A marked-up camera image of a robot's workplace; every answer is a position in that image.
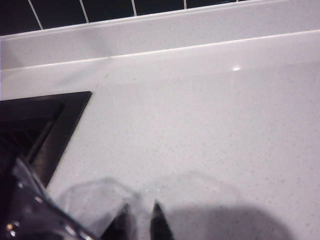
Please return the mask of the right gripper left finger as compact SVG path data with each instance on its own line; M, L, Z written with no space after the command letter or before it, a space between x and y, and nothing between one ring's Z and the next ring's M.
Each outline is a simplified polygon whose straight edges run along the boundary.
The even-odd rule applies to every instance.
M128 203L120 209L106 230L107 240L131 240L133 216Z

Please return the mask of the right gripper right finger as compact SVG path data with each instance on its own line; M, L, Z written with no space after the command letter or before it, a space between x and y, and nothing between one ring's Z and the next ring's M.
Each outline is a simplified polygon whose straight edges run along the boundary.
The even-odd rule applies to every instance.
M151 240L174 240L173 232L158 201L152 209L149 233Z

